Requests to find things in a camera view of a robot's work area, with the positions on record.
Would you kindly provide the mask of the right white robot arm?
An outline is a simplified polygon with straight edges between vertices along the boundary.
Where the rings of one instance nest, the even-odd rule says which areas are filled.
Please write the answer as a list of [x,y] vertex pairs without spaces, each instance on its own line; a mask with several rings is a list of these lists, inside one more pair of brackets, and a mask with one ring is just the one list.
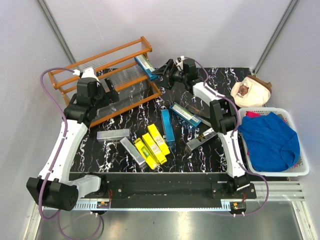
[[164,77],[162,87],[170,90],[175,83],[182,83],[188,92],[209,106],[209,122],[222,142],[227,174],[231,177],[227,182],[227,192],[236,199],[250,186],[238,141],[239,112],[231,95],[223,95],[210,87],[208,74],[205,80],[200,79],[198,64],[192,58],[181,56],[176,61],[169,59],[151,73]]

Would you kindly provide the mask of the silver black toothpaste box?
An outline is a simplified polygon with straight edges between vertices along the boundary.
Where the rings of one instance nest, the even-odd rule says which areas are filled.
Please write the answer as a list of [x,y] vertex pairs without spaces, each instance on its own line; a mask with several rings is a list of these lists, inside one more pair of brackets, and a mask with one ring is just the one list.
[[215,132],[212,128],[204,131],[198,137],[193,138],[189,142],[186,143],[186,150],[192,152],[193,150],[197,149],[213,137],[215,137],[218,133]]

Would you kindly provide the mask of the blue toothpaste box with label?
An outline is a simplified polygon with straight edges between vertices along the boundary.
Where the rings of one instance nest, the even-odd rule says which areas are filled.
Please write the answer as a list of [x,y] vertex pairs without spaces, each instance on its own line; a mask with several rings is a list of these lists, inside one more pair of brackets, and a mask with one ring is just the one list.
[[182,107],[176,102],[174,102],[169,107],[169,109],[178,117],[180,117],[183,121],[185,121],[187,124],[191,125],[194,128],[197,128],[202,122],[198,117],[191,114],[188,110],[186,110],[184,107]]

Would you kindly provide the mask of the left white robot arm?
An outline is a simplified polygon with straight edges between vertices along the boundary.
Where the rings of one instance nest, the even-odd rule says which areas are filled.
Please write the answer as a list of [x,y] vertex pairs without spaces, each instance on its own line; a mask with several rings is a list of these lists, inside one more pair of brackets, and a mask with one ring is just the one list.
[[108,193],[107,184],[96,174],[87,173],[76,180],[70,180],[69,176],[78,147],[98,110],[119,101],[119,95],[108,78],[105,82],[110,90],[105,91],[92,67],[71,73],[79,80],[68,106],[58,108],[62,123],[57,141],[38,177],[30,177],[26,183],[41,213],[44,207],[71,211],[88,194],[103,198]]

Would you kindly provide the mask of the blue toothpaste box plain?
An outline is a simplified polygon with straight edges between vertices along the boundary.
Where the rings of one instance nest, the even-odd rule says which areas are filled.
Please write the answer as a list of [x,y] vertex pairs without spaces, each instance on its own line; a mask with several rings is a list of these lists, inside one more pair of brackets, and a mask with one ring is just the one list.
[[172,127],[172,121],[171,121],[170,113],[168,109],[161,110],[161,120],[162,120],[162,126],[164,130],[166,144],[169,147],[171,147],[175,144],[175,136],[174,136],[174,130]]

